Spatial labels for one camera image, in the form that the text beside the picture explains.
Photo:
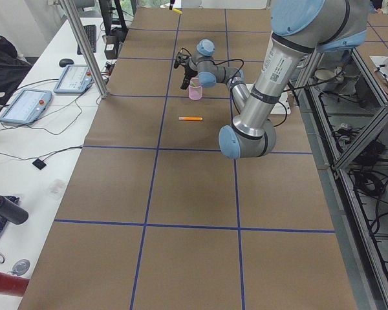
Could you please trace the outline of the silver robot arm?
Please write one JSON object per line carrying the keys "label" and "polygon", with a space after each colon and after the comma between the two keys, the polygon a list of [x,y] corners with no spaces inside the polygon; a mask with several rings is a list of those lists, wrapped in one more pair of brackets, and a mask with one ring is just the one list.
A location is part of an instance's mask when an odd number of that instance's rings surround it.
{"label": "silver robot arm", "polygon": [[225,84],[240,113],[219,132],[221,152],[230,159],[257,158],[270,153],[276,133],[268,119],[305,55],[314,51],[349,50],[366,38],[368,1],[276,1],[271,10],[272,44],[252,88],[241,70],[217,65],[215,45],[201,40],[193,53],[176,55],[174,67],[184,67],[181,87],[198,77],[204,88]]}

